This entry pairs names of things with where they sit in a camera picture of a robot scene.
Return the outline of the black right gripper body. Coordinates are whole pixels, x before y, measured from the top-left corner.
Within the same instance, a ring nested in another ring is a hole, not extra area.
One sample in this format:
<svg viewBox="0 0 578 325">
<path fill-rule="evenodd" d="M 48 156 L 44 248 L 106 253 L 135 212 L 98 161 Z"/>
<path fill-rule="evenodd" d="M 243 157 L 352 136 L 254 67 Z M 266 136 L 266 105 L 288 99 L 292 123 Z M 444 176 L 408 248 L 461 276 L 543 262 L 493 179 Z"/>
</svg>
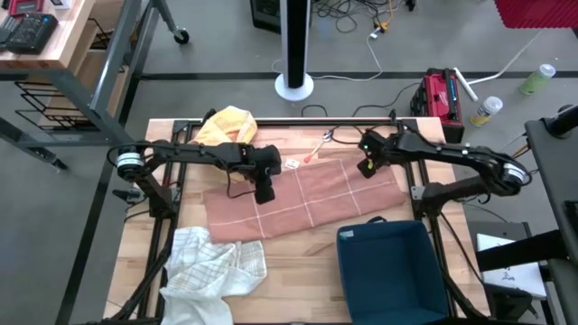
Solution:
<svg viewBox="0 0 578 325">
<path fill-rule="evenodd" d="M 378 132 L 366 130 L 359 140 L 358 148 L 371 160 L 388 161 L 391 143 Z"/>
</svg>

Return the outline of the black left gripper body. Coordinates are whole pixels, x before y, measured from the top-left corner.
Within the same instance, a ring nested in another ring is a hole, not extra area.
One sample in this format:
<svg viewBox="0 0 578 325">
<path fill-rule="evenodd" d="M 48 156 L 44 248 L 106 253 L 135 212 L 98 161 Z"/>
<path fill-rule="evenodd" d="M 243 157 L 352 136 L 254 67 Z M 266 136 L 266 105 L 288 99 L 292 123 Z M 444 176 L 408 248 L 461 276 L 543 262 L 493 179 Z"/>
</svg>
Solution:
<svg viewBox="0 0 578 325">
<path fill-rule="evenodd" d="M 248 169 L 245 177 L 250 181 L 269 181 L 272 175 L 281 173 L 281 154 L 276 146 L 252 147 L 247 151 Z"/>
</svg>

